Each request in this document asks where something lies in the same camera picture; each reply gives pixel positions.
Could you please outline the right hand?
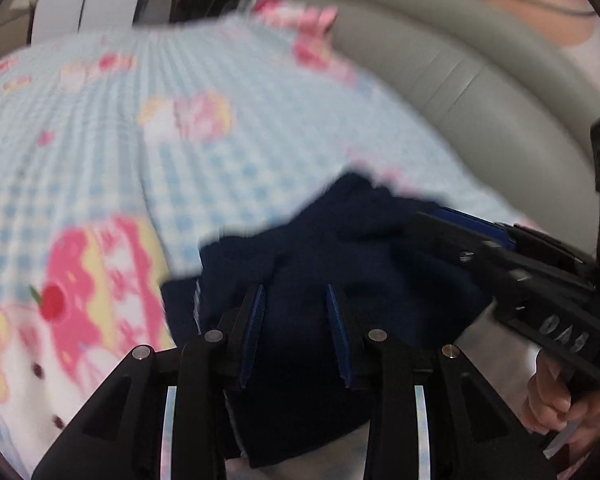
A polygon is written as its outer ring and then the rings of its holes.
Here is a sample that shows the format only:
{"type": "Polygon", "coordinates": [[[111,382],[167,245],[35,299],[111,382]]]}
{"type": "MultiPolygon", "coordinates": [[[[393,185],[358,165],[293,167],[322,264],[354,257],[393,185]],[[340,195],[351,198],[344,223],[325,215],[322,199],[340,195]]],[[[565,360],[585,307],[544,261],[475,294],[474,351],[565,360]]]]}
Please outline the right hand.
{"type": "Polygon", "coordinates": [[[560,379],[562,368],[557,361],[541,350],[535,364],[519,418],[538,434],[563,430],[568,422],[578,420],[580,425],[568,440],[570,462],[574,463],[600,440],[600,390],[573,401],[560,379]]]}

